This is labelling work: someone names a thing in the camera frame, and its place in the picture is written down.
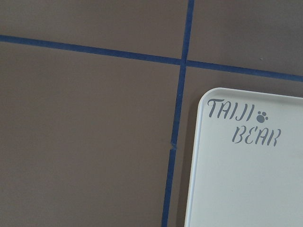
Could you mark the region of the white rectangular bear plate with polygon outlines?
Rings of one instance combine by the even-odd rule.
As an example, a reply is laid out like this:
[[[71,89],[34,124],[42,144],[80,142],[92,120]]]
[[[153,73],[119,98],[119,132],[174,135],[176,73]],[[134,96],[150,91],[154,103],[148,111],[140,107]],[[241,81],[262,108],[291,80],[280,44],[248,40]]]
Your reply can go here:
[[[214,88],[199,101],[185,226],[303,224],[303,100]]]

